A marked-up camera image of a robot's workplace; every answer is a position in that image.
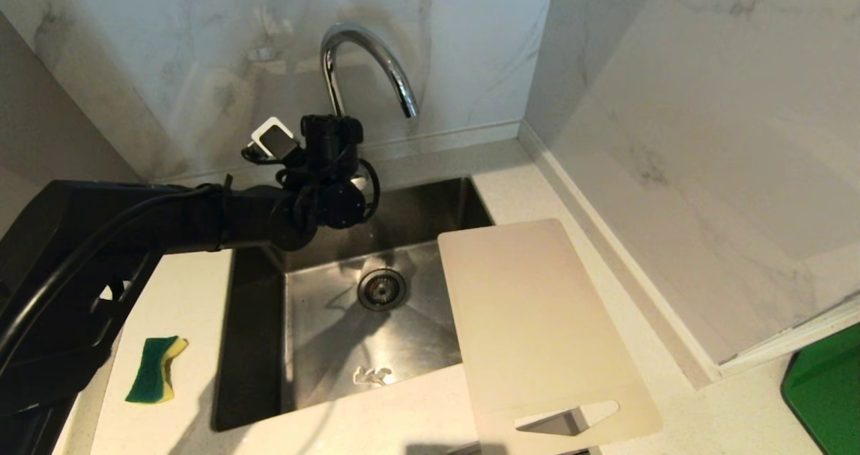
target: white countertop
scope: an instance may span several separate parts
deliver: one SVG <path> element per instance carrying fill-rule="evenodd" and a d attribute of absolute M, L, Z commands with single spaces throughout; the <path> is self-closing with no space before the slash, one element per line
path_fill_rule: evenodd
<path fill-rule="evenodd" d="M 664 431 L 593 448 L 612 454 L 818 453 L 779 394 L 787 359 L 694 390 L 645 318 L 516 140 L 387 161 L 387 188 L 471 174 L 497 224 L 560 219 L 642 373 Z M 463 366 L 213 433 L 212 382 L 218 364 L 230 252 L 162 260 L 126 323 L 113 370 L 80 397 L 55 453 L 230 454 L 445 453 L 476 439 Z M 147 337 L 189 341 L 173 363 L 174 400 L 123 400 Z M 108 377 L 108 369 L 99 373 Z"/>

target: green and yellow sponge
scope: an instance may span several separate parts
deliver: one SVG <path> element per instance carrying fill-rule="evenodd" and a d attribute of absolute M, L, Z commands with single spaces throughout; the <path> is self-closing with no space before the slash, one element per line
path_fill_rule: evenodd
<path fill-rule="evenodd" d="M 188 341 L 179 336 L 150 337 L 144 342 L 144 353 L 140 357 L 138 376 L 126 402 L 153 404 L 172 400 L 169 364 L 187 347 Z"/>

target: faucet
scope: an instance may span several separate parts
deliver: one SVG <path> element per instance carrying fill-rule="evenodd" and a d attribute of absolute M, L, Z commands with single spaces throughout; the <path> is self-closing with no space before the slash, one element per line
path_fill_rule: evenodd
<path fill-rule="evenodd" d="M 329 97 L 331 97 L 331 105 L 334 107 L 336 115 L 347 115 L 343 109 L 341 90 L 337 85 L 337 76 L 335 75 L 335 52 L 338 45 L 344 42 L 353 42 L 367 50 L 379 63 L 379 66 L 383 67 L 385 75 L 391 81 L 397 94 L 397 100 L 400 101 L 400 108 L 403 109 L 403 114 L 407 118 L 414 118 L 418 115 L 418 103 L 415 101 L 415 95 L 412 93 L 412 87 L 409 85 L 406 73 L 403 73 L 400 63 L 397 62 L 388 47 L 371 30 L 359 24 L 338 23 L 329 28 L 322 40 L 322 45 L 320 45 L 322 74 L 325 75 L 326 85 L 329 86 Z"/>

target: stainless steel sink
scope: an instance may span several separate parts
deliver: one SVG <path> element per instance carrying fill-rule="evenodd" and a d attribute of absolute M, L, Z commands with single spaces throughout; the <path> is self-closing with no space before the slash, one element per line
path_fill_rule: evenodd
<path fill-rule="evenodd" d="M 436 237 L 491 224 L 464 177 L 384 192 L 371 221 L 299 252 L 236 250 L 212 427 L 460 363 Z"/>

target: cutting board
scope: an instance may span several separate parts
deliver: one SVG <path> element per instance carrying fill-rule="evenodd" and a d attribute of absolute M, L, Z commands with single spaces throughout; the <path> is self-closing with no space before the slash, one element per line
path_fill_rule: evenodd
<path fill-rule="evenodd" d="M 445 233 L 439 249 L 483 455 L 557 455 L 660 431 L 561 222 Z M 609 401 L 617 412 L 581 433 L 522 431 Z"/>

